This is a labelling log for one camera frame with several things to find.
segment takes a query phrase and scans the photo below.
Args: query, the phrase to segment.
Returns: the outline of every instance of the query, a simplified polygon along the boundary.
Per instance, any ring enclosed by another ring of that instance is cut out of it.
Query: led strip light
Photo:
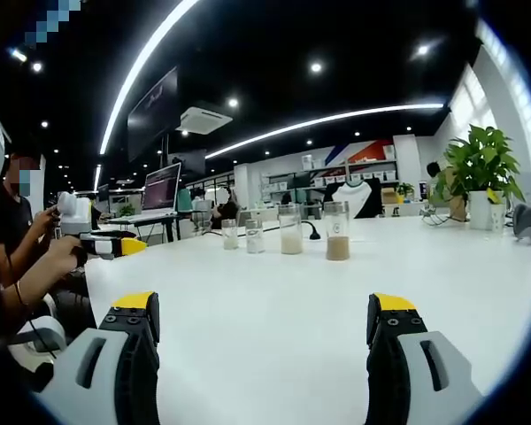
[[[277,130],[270,131],[269,133],[265,133],[263,135],[252,137],[251,139],[244,140],[243,142],[239,142],[231,146],[227,146],[226,148],[222,148],[213,153],[210,153],[205,157],[205,159],[218,157],[218,155],[222,155],[223,153],[233,151],[234,149],[241,148],[250,143],[259,142],[260,140],[265,140],[270,137],[274,137],[275,135],[282,135],[283,133],[288,133],[290,131],[298,130],[299,128],[316,126],[318,124],[323,124],[325,122],[344,120],[346,118],[357,117],[360,115],[371,115],[374,113],[382,113],[382,112],[417,111],[417,110],[442,109],[442,108],[443,108],[443,104],[403,104],[399,106],[385,106],[383,108],[363,109],[361,111],[338,113],[336,115],[330,115],[328,117],[319,118],[317,120],[305,121],[299,124],[295,124],[293,126],[279,128]]]
[[[165,18],[165,20],[161,23],[158,29],[156,29],[156,32],[153,33],[146,45],[143,47],[142,51],[140,52],[140,55],[135,60],[132,69],[128,73],[126,80],[124,81],[124,85],[120,89],[120,93],[116,98],[116,103],[112,108],[112,113],[110,115],[110,119],[108,120],[108,125],[106,126],[106,130],[104,131],[103,142],[100,145],[101,155],[104,155],[106,153],[106,150],[108,149],[108,142],[110,141],[112,130],[114,129],[114,125],[116,124],[116,119],[120,114],[120,110],[122,109],[122,105],[124,104],[124,101],[126,100],[128,93],[130,92],[130,89],[134,85],[135,80],[140,74],[140,71],[142,71],[143,66],[146,64],[153,51],[157,48],[159,43],[161,43],[161,41],[171,30],[171,28],[173,28],[173,26],[179,21],[179,19],[181,19],[183,15],[185,15],[185,13],[187,13],[195,4],[197,4],[198,1],[199,0],[183,0],[175,9],[172,10],[171,13],[169,13],[169,16]]]

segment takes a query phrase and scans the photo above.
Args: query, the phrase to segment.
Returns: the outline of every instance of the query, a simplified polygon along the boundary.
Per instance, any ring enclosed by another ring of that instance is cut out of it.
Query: cardboard box
[[[397,204],[397,193],[393,188],[383,188],[381,190],[381,202],[385,204]]]

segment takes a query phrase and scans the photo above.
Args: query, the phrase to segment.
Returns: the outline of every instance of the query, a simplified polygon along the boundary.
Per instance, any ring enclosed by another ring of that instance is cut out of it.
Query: glass jar with white powder
[[[281,253],[300,254],[303,252],[303,230],[301,213],[297,205],[280,205],[279,207]]]

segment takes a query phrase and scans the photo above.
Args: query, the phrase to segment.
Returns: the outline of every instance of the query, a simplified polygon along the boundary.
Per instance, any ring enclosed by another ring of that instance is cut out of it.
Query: laptop
[[[180,176],[181,163],[148,174],[145,178],[142,213],[113,219],[111,223],[117,224],[118,221],[133,223],[175,214]]]

